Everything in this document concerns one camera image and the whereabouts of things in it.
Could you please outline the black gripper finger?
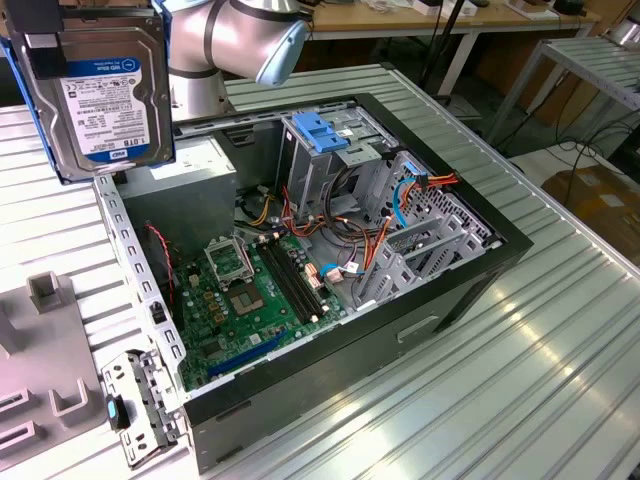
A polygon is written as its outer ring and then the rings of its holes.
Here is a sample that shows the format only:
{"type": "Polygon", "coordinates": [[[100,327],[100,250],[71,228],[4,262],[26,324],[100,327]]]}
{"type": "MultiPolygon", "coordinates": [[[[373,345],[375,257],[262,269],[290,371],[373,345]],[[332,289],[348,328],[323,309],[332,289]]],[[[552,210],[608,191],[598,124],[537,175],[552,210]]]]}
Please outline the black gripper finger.
{"type": "Polygon", "coordinates": [[[2,14],[14,50],[26,55],[37,79],[55,79],[67,73],[58,38],[64,24],[57,1],[5,1],[2,14]]]}

